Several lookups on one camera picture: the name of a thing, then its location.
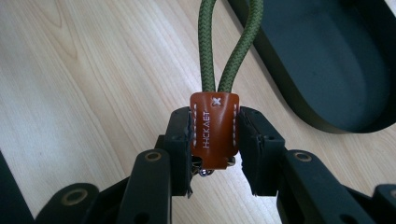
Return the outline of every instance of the wood grain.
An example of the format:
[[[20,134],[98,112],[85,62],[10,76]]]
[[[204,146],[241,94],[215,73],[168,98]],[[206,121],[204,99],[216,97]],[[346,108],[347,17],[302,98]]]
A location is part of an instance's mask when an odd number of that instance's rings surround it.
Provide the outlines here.
[[[388,0],[395,11],[396,2]],[[200,91],[200,1],[0,1],[0,148],[34,216],[59,189],[105,189],[154,147],[170,113]],[[226,1],[213,19],[216,81],[241,34]],[[396,183],[396,126],[330,134],[298,119],[257,52],[233,92],[260,110],[287,148],[315,153],[345,185]],[[279,223],[275,198],[250,194],[235,167],[195,177],[173,200],[174,223]]]

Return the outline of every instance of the brown leather tag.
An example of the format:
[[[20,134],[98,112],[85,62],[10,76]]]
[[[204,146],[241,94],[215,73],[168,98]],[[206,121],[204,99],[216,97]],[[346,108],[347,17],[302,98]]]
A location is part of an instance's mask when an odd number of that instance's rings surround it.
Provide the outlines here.
[[[194,137],[191,154],[202,169],[226,169],[238,152],[239,96],[228,92],[196,92],[190,98]]]

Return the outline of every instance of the green rope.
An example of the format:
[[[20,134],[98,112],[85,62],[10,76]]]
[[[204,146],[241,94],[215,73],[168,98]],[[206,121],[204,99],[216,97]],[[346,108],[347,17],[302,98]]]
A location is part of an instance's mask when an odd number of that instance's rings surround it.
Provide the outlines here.
[[[201,80],[203,91],[215,91],[212,53],[212,14],[216,0],[203,0],[198,21]],[[244,61],[262,23],[263,0],[250,0],[249,15],[244,32],[225,65],[218,91],[231,92],[236,73]]]
[[[198,44],[202,91],[216,91],[212,52],[212,14],[216,0],[203,0],[199,9]]]

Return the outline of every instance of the black container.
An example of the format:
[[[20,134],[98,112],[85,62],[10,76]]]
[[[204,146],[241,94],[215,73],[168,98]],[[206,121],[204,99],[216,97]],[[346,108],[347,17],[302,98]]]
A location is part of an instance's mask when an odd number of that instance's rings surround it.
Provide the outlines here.
[[[247,0],[229,0],[242,24]],[[329,133],[396,121],[396,18],[383,0],[264,0],[254,46],[291,109]]]

